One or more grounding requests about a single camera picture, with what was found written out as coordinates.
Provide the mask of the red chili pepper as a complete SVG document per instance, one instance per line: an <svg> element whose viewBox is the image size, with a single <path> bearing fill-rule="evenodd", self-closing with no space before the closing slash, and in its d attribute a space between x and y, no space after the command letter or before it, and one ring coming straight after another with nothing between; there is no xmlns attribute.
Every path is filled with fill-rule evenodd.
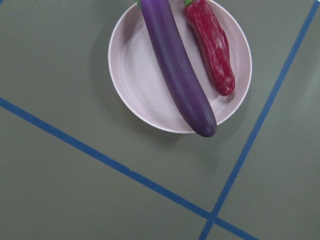
<svg viewBox="0 0 320 240"><path fill-rule="evenodd" d="M208 79L219 95L229 96L235 89L236 80L226 33L205 0L185 0L183 3Z"/></svg>

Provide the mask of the purple eggplant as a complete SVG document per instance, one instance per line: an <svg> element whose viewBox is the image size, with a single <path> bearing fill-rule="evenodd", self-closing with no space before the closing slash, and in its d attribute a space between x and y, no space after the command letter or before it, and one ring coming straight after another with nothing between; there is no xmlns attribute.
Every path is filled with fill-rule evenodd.
<svg viewBox="0 0 320 240"><path fill-rule="evenodd" d="M202 137L212 137L217 122L193 70L167 0L139 0L152 48L171 98L187 125Z"/></svg>

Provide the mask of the pink plate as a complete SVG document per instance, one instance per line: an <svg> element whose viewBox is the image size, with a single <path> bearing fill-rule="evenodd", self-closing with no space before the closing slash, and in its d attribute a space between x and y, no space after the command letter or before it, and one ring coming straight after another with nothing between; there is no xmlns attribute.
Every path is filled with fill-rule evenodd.
<svg viewBox="0 0 320 240"><path fill-rule="evenodd" d="M172 0L169 4L192 68L212 107L216 122L222 124L240 107L250 86L252 57L247 38L226 9L213 0L208 1L226 34L230 65L235 76L233 93L221 96L207 77L195 36L186 22L184 3ZM137 4L124 12L113 29L108 66L118 95L137 117L160 130L192 133L170 96Z"/></svg>

